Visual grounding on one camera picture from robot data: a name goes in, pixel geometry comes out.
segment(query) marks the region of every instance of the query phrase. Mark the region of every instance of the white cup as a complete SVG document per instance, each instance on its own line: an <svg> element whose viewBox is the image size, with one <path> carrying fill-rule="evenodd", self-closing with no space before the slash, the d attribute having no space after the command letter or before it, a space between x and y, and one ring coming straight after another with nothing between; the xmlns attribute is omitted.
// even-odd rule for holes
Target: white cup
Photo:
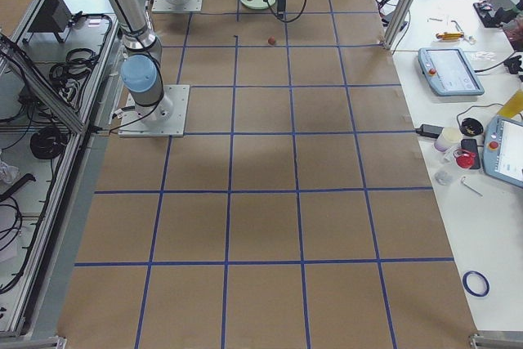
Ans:
<svg viewBox="0 0 523 349"><path fill-rule="evenodd" d="M434 142L434 147L439 151L447 151L452 146L457 145L463 139L463 134L454 127L445 127Z"/></svg>

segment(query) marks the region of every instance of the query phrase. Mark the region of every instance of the black electronics box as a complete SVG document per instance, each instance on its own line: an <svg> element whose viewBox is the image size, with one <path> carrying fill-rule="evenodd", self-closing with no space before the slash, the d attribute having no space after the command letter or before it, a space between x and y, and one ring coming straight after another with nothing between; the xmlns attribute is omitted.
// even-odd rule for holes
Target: black electronics box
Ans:
<svg viewBox="0 0 523 349"><path fill-rule="evenodd" d="M44 0L29 32L62 33L72 15L64 0Z"/></svg>
<svg viewBox="0 0 523 349"><path fill-rule="evenodd" d="M476 10L477 16L480 17L481 23L486 28L497 28L498 26L494 22L494 14L496 13L487 2L473 3L474 10Z"/></svg>

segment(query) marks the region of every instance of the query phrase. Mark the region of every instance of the yellow bottle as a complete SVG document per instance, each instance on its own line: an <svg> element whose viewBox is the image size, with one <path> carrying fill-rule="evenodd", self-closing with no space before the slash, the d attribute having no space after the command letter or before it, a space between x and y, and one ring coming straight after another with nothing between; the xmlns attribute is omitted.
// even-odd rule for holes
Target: yellow bottle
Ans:
<svg viewBox="0 0 523 349"><path fill-rule="evenodd" d="M498 115L505 118L513 118L523 110L523 89L520 87L512 97L508 99Z"/></svg>

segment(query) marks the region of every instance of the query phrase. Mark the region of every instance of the black cable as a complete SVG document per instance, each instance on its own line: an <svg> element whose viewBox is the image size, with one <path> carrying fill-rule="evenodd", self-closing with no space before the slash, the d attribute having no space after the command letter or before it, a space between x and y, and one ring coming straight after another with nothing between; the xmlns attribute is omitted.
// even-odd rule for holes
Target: black cable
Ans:
<svg viewBox="0 0 523 349"><path fill-rule="evenodd" d="M145 116L142 116L141 118L138 118L138 119L136 119L136 120L133 120L133 121L131 121L131 122L129 122L129 123L125 123L125 124L121 124L121 125L119 125L119 126L117 126L117 127L113 127L113 128L111 128L111 129L109 130L109 134L112 134L112 133L114 132L114 130L118 130L119 128L126 127L126 126L130 126L131 124L134 124L134 123L138 123L139 121L141 121L141 120L143 120L143 119L145 119L145 118L151 116L151 115L153 114L153 112L156 111L156 108L158 108L158 106L160 105L160 102L161 102L161 101L162 101L162 100L158 100L158 101L156 102L156 104L154 105L154 108L153 108L153 109L152 109L148 114L146 114Z"/></svg>
<svg viewBox="0 0 523 349"><path fill-rule="evenodd" d="M17 120L20 116L24 115L25 108L26 108L26 106L24 104L22 104L22 106L18 110L17 114L11 116L10 118L0 119L0 123L10 123L13 120Z"/></svg>
<svg viewBox="0 0 523 349"><path fill-rule="evenodd" d="M31 136L29 148L37 159L54 159L64 151L68 140L54 124Z"/></svg>
<svg viewBox="0 0 523 349"><path fill-rule="evenodd" d="M396 46L394 47L394 50L392 51L392 55L394 55L394 54L396 53L396 49L397 49L398 46L400 45L401 40L403 40L403 38L407 35L407 32L409 31L410 20L411 20L410 10L409 10L409 12L407 13L407 15L409 16L409 20L407 21L407 26L405 27L405 31L403 32L403 36L401 36L400 39L398 40L398 42L396 43Z"/></svg>
<svg viewBox="0 0 523 349"><path fill-rule="evenodd" d="M13 204L0 204L0 207L12 208L13 210L15 210L15 219L14 219L11 227L6 228L4 230L0 230L0 233L3 233L3 235L0 237L0 241L4 240L12 231L15 231L15 234L13 235L12 238L9 239L9 241L7 241L0 248L0 252L3 251L4 249L6 249L7 247L9 247L9 245L11 245L16 240L18 232L20 231L20 229L22 229L22 224L23 224L23 215L22 215L22 212L20 211L18 202L16 202L16 199L14 199L13 197L10 197L9 199L13 202Z"/></svg>
<svg viewBox="0 0 523 349"><path fill-rule="evenodd" d="M495 65L492 65L486 69L475 69L474 72L475 73L482 73L484 71L489 71L490 69L495 69L496 67L502 65L505 61L507 61L508 59L510 59L511 57L514 56L514 54L516 53L517 51L514 51L513 53L511 53L506 59L503 59L501 60L499 63L495 64Z"/></svg>
<svg viewBox="0 0 523 349"><path fill-rule="evenodd" d="M64 159L64 155L62 154L60 156L60 160L56 166L56 170L60 167L63 159ZM38 220L34 223L33 236L31 237L31 241L29 242L29 245L27 247L22 248L23 250L25 250L24 261L22 262L22 265L21 265L20 269L18 270L18 272L13 274L13 278L11 279L11 281L9 281L5 285L0 285L0 295L12 290L16 286L16 284L18 284L18 281L20 281L20 278L25 273L25 268L27 267L27 265L29 263L29 257L31 256L34 245L36 244L40 226L42 225L42 222L43 222L44 218L46 217L47 208L51 201L51 192L52 192L55 184L56 184L56 172L51 171L51 180L49 182L49 188L47 189L46 198L44 199L42 211L40 212L40 215L38 216Z"/></svg>
<svg viewBox="0 0 523 349"><path fill-rule="evenodd" d="M134 105L130 105L130 106L124 106L124 107L120 108L119 110L121 110L122 112L128 112L129 110L134 110L135 108L136 107ZM116 119L118 117L116 112L118 112L119 110L116 110L113 112L113 114L111 115L112 119Z"/></svg>
<svg viewBox="0 0 523 349"><path fill-rule="evenodd" d="M306 4L307 4L307 0L303 0L303 6L302 6L302 9L300 10L300 12L298 13L297 16L295 16L294 18L292 18L291 20L285 20L283 18L280 18L276 13L275 11L272 9L272 6L269 4L269 0L265 0L265 2L267 3L267 6L269 7L269 10L270 10L270 13L279 21L283 22L284 24L290 24L291 22L294 22L295 20L297 20L300 16L302 16L303 12L305 11L305 7L306 7Z"/></svg>
<svg viewBox="0 0 523 349"><path fill-rule="evenodd" d="M9 146L7 147L0 147L0 150L7 150L7 149L10 149L11 147L13 147L14 145L16 145L18 142L20 142L22 139L24 139L24 136L27 135L27 133L29 132L29 129L31 128L31 123L32 121L29 120L29 124L27 125L27 128L25 129L24 133L22 134L22 136L20 138L18 138L18 140L16 140L15 142L11 143Z"/></svg>
<svg viewBox="0 0 523 349"><path fill-rule="evenodd" d="M78 23L82 18L100 18L107 20L107 30L104 33L100 50L96 53L91 48L75 48L67 52L64 62L56 63L49 70L51 85L55 88L56 92L60 94L62 100L73 105L77 112L82 107L85 87L89 82L92 71L100 60L101 53L107 42L107 37L113 27L113 20L106 14L83 14L80 11L72 18L73 23Z"/></svg>
<svg viewBox="0 0 523 349"><path fill-rule="evenodd" d="M31 60L31 58L27 55L27 53L24 50L22 50L20 47L18 47L18 45L16 43L12 42L9 39L9 37L7 37L6 35L4 35L2 33L0 33L0 41L2 41L4 44L8 45L9 48L12 49L12 51L21 58L21 60L33 72L34 77L36 79L38 79L41 84L43 84L45 87L47 87L50 91L54 92L49 81L47 81L45 79L42 72L38 69L38 67L34 64L34 62ZM16 67L19 69L20 73L22 74L22 78L24 79L26 86L29 88L29 82L27 80L25 72L22 69L20 63L18 63L12 56L9 56L8 54L4 53L3 51L0 51L0 54L2 54L2 56L5 57L6 59L8 59L11 63L16 65Z"/></svg>
<svg viewBox="0 0 523 349"><path fill-rule="evenodd" d="M498 102L494 102L494 103L488 104L488 105L471 105L471 106L469 106L466 110L464 110L463 112L460 112L459 114L456 115L456 122L458 123L458 127L461 126L461 122L459 121L459 116L461 116L462 114L465 114L466 112L468 112L472 108L490 108L491 106L494 106L494 105L503 106L503 104L500 104ZM523 121L523 114L519 114L519 115L521 117L521 121Z"/></svg>

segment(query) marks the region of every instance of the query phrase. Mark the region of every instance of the electronic device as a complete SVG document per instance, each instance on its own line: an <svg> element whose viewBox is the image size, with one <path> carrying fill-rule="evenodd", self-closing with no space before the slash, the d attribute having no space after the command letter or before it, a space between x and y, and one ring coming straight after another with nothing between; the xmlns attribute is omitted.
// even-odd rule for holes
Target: electronic device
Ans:
<svg viewBox="0 0 523 349"><path fill-rule="evenodd" d="M391 11L387 15L382 16L382 24L383 24L384 28L386 28L391 23L393 16L394 16L394 11ZM400 31L403 30L407 24L408 24L408 22L406 20L404 20L400 26Z"/></svg>
<svg viewBox="0 0 523 349"><path fill-rule="evenodd" d="M495 116L485 132L485 173L523 187L523 123Z"/></svg>
<svg viewBox="0 0 523 349"><path fill-rule="evenodd" d="M477 141L474 138L464 138L461 140L461 148L474 153L474 164L469 169L481 168L480 154L477 151Z"/></svg>
<svg viewBox="0 0 523 349"><path fill-rule="evenodd" d="M438 139L438 136L443 131L443 127L433 126L431 124L422 124L419 128L416 128L416 133L427 138Z"/></svg>
<svg viewBox="0 0 523 349"><path fill-rule="evenodd" d="M497 28L498 24L494 21L494 8L488 2L476 2L472 4L474 10L476 10L477 16L480 17L480 21L486 28Z"/></svg>
<svg viewBox="0 0 523 349"><path fill-rule="evenodd" d="M485 92L461 48L421 48L418 62L438 96L480 96Z"/></svg>

